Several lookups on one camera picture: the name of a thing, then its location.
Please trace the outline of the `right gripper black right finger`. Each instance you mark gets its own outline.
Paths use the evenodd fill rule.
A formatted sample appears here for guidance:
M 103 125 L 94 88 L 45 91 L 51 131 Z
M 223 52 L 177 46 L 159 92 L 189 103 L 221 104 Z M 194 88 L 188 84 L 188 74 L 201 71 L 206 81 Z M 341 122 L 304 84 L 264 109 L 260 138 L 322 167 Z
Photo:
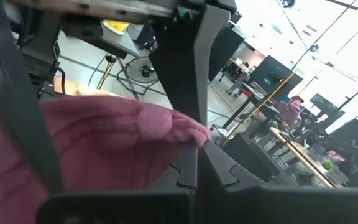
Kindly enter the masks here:
M 212 141 L 207 140 L 201 150 L 202 171 L 211 184 L 222 190 L 244 190 L 267 185 L 246 170 Z

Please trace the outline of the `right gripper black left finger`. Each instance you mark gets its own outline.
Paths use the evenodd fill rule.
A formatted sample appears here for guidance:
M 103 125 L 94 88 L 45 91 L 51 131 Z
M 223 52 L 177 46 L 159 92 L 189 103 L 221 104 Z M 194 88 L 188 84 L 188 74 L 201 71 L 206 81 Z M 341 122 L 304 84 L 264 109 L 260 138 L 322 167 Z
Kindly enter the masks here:
M 178 157 L 151 186 L 151 189 L 197 189 L 198 147 L 183 145 Z

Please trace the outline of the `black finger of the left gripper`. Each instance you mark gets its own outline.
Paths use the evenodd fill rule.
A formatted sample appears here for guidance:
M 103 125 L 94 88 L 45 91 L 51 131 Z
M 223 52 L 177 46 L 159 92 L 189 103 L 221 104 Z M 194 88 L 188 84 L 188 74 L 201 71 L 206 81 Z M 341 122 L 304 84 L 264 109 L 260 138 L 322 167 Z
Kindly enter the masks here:
M 231 13 L 204 5 L 199 11 L 177 7 L 172 17 L 154 24 L 158 47 L 149 55 L 173 109 L 201 124 L 208 118 L 211 47 Z
M 0 128 L 50 194 L 63 192 L 58 154 L 0 0 Z

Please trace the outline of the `maroon baseball cap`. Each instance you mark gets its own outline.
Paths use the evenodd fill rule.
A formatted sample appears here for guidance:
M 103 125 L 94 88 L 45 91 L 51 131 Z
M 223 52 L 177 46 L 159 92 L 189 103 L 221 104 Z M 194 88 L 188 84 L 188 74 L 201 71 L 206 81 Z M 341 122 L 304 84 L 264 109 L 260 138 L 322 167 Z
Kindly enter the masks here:
M 144 189 L 207 127 L 162 106 L 116 96 L 41 102 L 68 191 Z M 0 224 L 35 224 L 48 192 L 0 130 Z

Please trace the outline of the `yellow round disc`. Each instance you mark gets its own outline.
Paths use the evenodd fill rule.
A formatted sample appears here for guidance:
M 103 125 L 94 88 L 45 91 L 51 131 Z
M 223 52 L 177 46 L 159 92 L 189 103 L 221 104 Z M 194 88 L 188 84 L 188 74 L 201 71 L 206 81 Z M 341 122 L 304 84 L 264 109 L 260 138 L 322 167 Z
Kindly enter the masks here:
M 118 35 L 123 35 L 130 24 L 128 22 L 122 21 L 104 20 L 103 25 L 106 26 L 110 31 Z

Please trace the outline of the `dark grey desk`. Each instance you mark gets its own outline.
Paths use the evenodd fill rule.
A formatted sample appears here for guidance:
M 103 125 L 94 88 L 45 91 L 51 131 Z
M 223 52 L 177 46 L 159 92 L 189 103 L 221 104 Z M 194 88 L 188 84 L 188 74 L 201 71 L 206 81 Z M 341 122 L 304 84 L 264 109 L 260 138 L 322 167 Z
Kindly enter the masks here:
M 80 39 L 121 59 L 125 59 L 127 55 L 139 56 L 135 43 L 127 32 L 116 34 L 99 20 L 67 21 L 62 29 L 66 36 Z

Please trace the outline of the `black floor fan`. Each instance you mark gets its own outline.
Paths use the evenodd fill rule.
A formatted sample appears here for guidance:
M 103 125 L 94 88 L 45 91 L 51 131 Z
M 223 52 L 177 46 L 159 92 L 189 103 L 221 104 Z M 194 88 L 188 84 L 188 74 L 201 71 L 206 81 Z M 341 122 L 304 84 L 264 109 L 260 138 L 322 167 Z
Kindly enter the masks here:
M 138 83 L 158 81 L 158 76 L 148 56 L 137 57 L 126 63 L 126 73 L 132 81 Z

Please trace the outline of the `black partition panel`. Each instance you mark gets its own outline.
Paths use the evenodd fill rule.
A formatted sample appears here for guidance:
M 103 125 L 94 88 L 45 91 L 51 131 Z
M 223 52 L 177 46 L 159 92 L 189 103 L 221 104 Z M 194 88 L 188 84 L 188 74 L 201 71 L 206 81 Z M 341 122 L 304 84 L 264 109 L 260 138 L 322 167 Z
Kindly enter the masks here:
M 211 47 L 208 74 L 210 82 L 233 56 L 244 39 L 244 33 L 236 26 L 227 26 L 219 32 Z

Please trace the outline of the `wooden background table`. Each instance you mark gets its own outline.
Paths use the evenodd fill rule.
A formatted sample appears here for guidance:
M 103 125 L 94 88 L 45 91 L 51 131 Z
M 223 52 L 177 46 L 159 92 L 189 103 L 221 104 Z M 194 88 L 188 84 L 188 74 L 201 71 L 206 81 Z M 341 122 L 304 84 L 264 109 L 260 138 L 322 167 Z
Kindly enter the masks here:
M 328 172 L 322 165 L 322 163 L 314 160 L 307 153 L 307 150 L 300 144 L 284 135 L 284 132 L 277 128 L 269 128 L 269 131 L 292 152 L 297 159 L 299 159 L 310 171 L 317 177 L 321 183 L 327 187 L 338 188 L 338 186 L 328 179 L 326 173 Z

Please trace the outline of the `black monitor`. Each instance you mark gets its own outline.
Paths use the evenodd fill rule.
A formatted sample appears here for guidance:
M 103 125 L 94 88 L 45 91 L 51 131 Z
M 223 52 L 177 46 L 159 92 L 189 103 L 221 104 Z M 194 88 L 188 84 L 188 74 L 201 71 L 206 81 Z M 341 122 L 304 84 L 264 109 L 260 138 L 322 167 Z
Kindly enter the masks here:
M 251 73 L 250 77 L 269 95 L 292 74 L 292 71 L 273 57 L 266 57 Z M 273 99 L 283 100 L 303 79 L 296 73 L 279 89 Z
M 310 102 L 313 104 L 313 106 L 320 109 L 320 112 L 316 115 L 317 118 L 322 117 L 324 114 L 327 116 L 341 117 L 345 113 L 343 110 L 339 110 L 337 106 L 332 104 L 318 93 L 310 99 Z

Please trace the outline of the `person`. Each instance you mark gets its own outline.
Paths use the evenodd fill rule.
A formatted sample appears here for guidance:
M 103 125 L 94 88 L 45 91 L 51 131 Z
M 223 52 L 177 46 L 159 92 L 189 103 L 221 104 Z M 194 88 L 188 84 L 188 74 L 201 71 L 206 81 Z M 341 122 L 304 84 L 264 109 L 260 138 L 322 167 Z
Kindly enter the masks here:
M 298 109 L 304 100 L 296 95 L 291 97 L 288 102 L 279 101 L 275 103 L 276 109 L 279 111 L 279 117 L 281 118 L 281 127 L 288 129 L 294 125 L 299 115 Z

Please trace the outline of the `yellow pole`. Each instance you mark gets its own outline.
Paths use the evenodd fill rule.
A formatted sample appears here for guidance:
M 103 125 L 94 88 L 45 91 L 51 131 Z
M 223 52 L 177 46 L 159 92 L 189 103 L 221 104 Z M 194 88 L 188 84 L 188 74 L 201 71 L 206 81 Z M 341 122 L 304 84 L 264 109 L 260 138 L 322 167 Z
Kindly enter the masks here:
M 265 95 L 262 95 L 262 98 L 260 98 L 260 94 L 258 91 L 255 90 L 255 88 L 250 87 L 246 84 L 246 90 L 249 90 L 252 93 L 252 96 L 248 97 L 247 100 L 238 107 L 238 109 L 234 112 L 234 114 L 228 119 L 228 121 L 223 125 L 223 129 L 227 129 L 227 127 L 236 120 L 236 118 L 243 112 L 243 110 L 247 107 L 249 103 L 253 103 L 255 100 L 257 100 L 257 104 L 255 105 L 255 108 L 249 112 L 249 114 L 242 119 L 240 122 L 238 122 L 237 126 L 230 132 L 227 133 L 227 136 L 225 140 L 221 142 L 221 146 L 225 145 L 229 140 L 231 140 L 236 135 L 236 130 L 238 127 L 244 123 L 248 122 L 255 114 L 256 112 L 263 106 L 267 104 L 268 101 L 271 101 L 274 96 L 277 95 L 277 93 L 282 89 L 284 85 L 287 84 L 287 82 L 296 74 L 297 70 L 292 71 L 289 76 L 287 76 L 284 80 L 282 80 L 270 93 L 266 93 Z

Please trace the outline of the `small potted plant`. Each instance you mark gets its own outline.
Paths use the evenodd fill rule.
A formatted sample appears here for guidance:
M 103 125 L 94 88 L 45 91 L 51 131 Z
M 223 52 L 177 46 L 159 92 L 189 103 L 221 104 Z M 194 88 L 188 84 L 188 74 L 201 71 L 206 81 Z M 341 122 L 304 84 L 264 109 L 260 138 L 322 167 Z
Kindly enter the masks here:
M 332 160 L 329 160 L 329 159 L 324 159 L 321 161 L 321 165 L 327 170 L 327 171 L 332 171 L 332 170 L 335 170 L 337 167 L 336 167 L 336 164 L 332 161 Z

